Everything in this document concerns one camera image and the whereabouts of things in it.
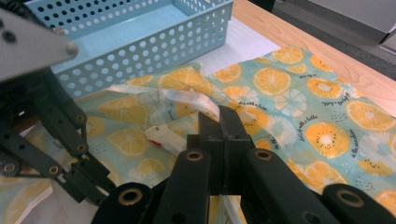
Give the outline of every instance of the bolt hole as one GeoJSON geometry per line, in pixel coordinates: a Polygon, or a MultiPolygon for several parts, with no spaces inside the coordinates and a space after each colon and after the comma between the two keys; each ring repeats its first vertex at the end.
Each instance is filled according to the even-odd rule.
{"type": "Polygon", "coordinates": [[[84,121],[84,117],[82,117],[81,115],[77,115],[76,120],[78,122],[82,122],[82,121],[84,121]]]}
{"type": "Polygon", "coordinates": [[[201,152],[192,151],[187,154],[187,160],[189,161],[199,161],[204,157],[201,152]]]}
{"type": "Polygon", "coordinates": [[[317,214],[314,214],[311,212],[305,212],[304,219],[308,223],[311,223],[311,224],[320,224],[321,223],[320,217],[317,214]]]}
{"type": "Polygon", "coordinates": [[[272,159],[272,155],[266,151],[263,151],[263,150],[258,150],[254,154],[257,159],[262,160],[262,161],[269,161],[272,159]]]}
{"type": "Polygon", "coordinates": [[[342,202],[352,207],[363,207],[364,200],[356,193],[347,189],[339,189],[336,192],[337,198],[342,202]]]}
{"type": "Polygon", "coordinates": [[[128,201],[134,200],[136,198],[137,198],[136,192],[128,192],[123,196],[123,199],[128,201]]]}
{"type": "Polygon", "coordinates": [[[56,174],[58,173],[58,171],[59,171],[59,168],[58,168],[57,166],[51,166],[51,167],[49,168],[49,173],[50,173],[51,175],[56,175],[56,174]]]}
{"type": "Polygon", "coordinates": [[[143,198],[143,193],[140,189],[126,189],[119,195],[119,203],[122,205],[133,205],[138,203],[143,198]]]}
{"type": "Polygon", "coordinates": [[[184,213],[174,213],[172,216],[173,223],[186,223],[187,217],[184,213]]]}
{"type": "Polygon", "coordinates": [[[85,145],[84,144],[80,144],[77,146],[77,150],[78,151],[84,151],[85,150],[85,145]]]}

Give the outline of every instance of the gray metal part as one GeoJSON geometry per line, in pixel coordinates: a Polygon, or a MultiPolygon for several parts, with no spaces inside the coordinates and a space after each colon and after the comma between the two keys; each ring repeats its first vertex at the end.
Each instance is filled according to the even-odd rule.
{"type": "Polygon", "coordinates": [[[51,30],[0,8],[0,83],[72,59],[77,45],[51,30]],[[7,42],[3,33],[16,36],[7,42]]]}

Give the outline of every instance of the table surface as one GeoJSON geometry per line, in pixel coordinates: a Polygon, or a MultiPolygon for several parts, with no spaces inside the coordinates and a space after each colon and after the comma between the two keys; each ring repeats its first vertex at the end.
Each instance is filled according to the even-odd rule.
{"type": "Polygon", "coordinates": [[[248,0],[234,0],[233,16],[280,47],[308,49],[339,76],[396,117],[396,81],[376,72],[312,35],[256,7],[248,0]]]}

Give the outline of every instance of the wrinkled fabric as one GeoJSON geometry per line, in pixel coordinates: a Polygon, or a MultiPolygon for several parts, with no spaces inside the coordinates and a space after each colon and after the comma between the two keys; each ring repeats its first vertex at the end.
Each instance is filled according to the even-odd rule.
{"type": "MultiPolygon", "coordinates": [[[[226,105],[256,147],[273,150],[310,189],[321,193],[329,184],[346,183],[396,216],[396,119],[318,57],[286,47],[209,76],[201,66],[136,77],[78,100],[88,115],[90,152],[116,185],[153,187],[170,175],[177,157],[151,143],[146,129],[166,124],[186,139],[198,133],[198,112],[219,120],[216,105],[226,105]]],[[[65,167],[73,161],[39,125],[26,138],[65,167]]],[[[0,187],[3,223],[10,223],[16,195],[36,183],[24,181],[0,187]]],[[[212,201],[210,220],[216,221],[219,200],[212,201]]],[[[243,220],[239,199],[230,202],[243,220]]]]}

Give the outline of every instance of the blue plastic basket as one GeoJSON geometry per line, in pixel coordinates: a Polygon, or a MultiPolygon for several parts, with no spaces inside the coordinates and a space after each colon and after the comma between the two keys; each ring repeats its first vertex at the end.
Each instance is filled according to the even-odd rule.
{"type": "Polygon", "coordinates": [[[224,45],[233,0],[41,0],[27,6],[78,44],[76,59],[52,66],[78,98],[224,45]]]}

